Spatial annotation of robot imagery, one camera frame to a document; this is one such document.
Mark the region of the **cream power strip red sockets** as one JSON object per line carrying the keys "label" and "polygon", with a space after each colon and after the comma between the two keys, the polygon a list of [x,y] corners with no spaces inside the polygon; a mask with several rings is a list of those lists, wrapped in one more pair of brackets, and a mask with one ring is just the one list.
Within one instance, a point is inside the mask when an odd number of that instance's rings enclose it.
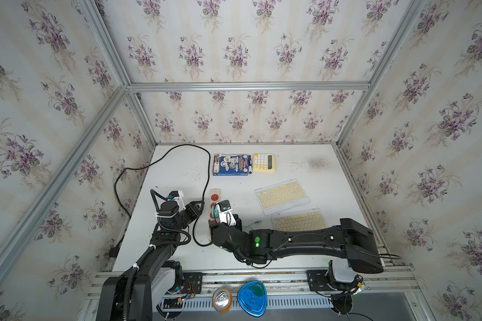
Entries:
{"label": "cream power strip red sockets", "polygon": [[220,189],[210,190],[210,211],[209,211],[209,221],[215,221],[216,217],[214,214],[214,208],[216,204],[221,200],[222,191]]}

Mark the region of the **white yellow keyboard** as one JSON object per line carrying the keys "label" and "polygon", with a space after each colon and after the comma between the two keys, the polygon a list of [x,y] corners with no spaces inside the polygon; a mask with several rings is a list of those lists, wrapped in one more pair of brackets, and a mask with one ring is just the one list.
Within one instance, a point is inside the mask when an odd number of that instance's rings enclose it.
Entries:
{"label": "white yellow keyboard", "polygon": [[259,188],[254,192],[266,216],[281,213],[311,201],[297,179]]}
{"label": "white yellow keyboard", "polygon": [[322,230],[327,227],[320,208],[278,213],[271,217],[275,230],[296,232]]}

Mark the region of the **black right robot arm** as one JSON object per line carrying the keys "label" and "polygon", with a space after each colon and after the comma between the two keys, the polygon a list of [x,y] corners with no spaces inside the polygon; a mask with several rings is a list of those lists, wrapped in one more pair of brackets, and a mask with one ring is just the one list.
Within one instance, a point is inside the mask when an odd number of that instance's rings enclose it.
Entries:
{"label": "black right robot arm", "polygon": [[384,267],[371,229],[343,218],[340,224],[314,231],[252,230],[209,223],[212,243],[246,265],[266,264],[293,255],[325,255],[346,259],[357,273],[380,274]]}

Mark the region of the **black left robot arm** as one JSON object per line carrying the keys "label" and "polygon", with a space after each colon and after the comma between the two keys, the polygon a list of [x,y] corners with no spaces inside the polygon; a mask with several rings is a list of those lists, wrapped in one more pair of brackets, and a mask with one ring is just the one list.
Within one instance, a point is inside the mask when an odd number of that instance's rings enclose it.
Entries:
{"label": "black left robot arm", "polygon": [[101,290],[97,320],[152,320],[152,284],[159,270],[179,246],[191,242],[187,227],[203,213],[204,202],[183,207],[175,197],[154,202],[157,223],[140,258],[118,277],[108,278]]}

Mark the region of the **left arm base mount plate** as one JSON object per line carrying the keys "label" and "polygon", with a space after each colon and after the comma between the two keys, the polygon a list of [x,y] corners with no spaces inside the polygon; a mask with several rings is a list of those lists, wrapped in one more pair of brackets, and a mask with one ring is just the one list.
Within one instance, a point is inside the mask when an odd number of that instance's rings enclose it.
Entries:
{"label": "left arm base mount plate", "polygon": [[177,272],[172,287],[168,288],[166,294],[201,294],[203,284],[202,272]]}

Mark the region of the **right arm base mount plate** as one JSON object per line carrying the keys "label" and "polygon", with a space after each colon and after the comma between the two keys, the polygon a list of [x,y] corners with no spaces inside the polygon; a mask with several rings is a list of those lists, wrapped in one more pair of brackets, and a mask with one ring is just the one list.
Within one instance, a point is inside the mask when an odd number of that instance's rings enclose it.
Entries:
{"label": "right arm base mount plate", "polygon": [[334,291],[330,283],[329,270],[307,270],[306,274],[310,291]]}

